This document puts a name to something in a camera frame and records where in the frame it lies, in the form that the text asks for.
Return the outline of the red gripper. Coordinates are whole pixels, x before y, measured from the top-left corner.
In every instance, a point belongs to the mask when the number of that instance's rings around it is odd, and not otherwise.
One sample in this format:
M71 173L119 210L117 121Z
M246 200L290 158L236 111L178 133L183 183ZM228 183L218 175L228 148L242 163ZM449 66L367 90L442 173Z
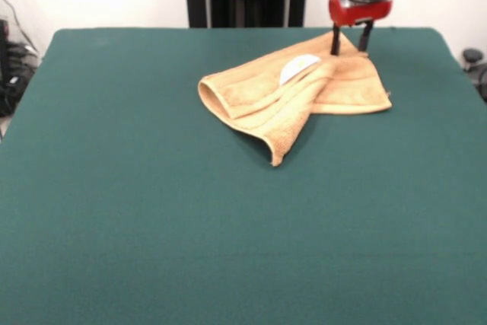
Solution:
M352 2L351 0L329 0L329 14L333 22L333 40L330 48L332 56L339 55L341 27L361 24L365 27L361 34L358 50L366 52L374 22L389 15L393 5L392 0L375 2Z

